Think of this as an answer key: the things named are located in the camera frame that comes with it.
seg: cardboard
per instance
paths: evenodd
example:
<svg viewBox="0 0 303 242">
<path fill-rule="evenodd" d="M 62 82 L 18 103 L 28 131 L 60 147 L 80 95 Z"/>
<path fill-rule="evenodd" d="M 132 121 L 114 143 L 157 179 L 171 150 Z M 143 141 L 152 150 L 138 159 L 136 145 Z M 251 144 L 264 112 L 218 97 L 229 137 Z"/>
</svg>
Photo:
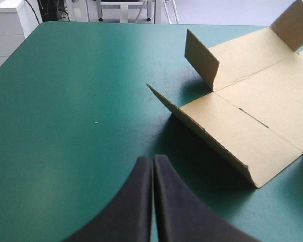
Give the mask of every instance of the cardboard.
<svg viewBox="0 0 303 242">
<path fill-rule="evenodd" d="M 303 2 L 270 27 L 207 49 L 187 30 L 185 57 L 213 90 L 182 107 L 183 123 L 260 188 L 303 154 Z"/>
</svg>

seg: table surface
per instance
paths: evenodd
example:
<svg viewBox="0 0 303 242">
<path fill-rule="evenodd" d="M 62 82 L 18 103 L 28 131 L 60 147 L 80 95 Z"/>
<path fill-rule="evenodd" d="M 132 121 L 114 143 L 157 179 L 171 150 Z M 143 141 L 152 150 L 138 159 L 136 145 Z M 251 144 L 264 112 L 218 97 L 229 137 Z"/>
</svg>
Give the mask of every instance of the table surface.
<svg viewBox="0 0 303 242">
<path fill-rule="evenodd" d="M 262 27 L 50 22 L 5 62 L 0 241 L 66 238 L 110 201 L 138 156 L 156 153 L 243 231 L 303 241 L 303 156 L 256 190 L 146 87 L 178 105 L 209 93 L 184 58 L 186 28 L 213 46 Z"/>
</svg>

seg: white cabinet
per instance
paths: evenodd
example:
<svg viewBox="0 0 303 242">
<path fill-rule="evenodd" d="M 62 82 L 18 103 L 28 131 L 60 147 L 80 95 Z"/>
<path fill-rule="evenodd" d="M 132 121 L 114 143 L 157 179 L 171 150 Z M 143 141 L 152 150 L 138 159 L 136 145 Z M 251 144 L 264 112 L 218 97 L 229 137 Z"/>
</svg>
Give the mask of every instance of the white cabinet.
<svg viewBox="0 0 303 242">
<path fill-rule="evenodd" d="M 37 0 L 28 0 L 39 22 Z M 0 66 L 38 26 L 31 7 L 24 0 L 0 0 Z"/>
</svg>

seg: black foam pad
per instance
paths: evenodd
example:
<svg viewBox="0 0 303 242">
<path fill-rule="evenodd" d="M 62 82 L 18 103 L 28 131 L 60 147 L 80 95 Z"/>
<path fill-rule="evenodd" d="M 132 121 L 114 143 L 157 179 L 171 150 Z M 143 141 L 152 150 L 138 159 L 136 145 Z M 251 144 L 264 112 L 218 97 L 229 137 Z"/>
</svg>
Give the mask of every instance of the black foam pad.
<svg viewBox="0 0 303 242">
<path fill-rule="evenodd" d="M 165 155 L 156 155 L 154 196 L 160 242 L 258 241 L 214 214 L 187 187 Z"/>
<path fill-rule="evenodd" d="M 152 165 L 139 157 L 127 181 L 88 224 L 64 241 L 147 242 L 152 216 Z"/>
</svg>

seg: white drawer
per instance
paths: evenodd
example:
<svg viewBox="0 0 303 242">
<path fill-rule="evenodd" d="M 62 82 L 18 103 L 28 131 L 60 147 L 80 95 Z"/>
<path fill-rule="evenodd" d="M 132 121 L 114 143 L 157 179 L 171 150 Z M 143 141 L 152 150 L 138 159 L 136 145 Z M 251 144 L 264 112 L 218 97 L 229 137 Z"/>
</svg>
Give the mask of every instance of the white drawer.
<svg viewBox="0 0 303 242">
<path fill-rule="evenodd" d="M 0 35 L 0 56 L 10 56 L 24 40 L 24 35 Z"/>
</svg>

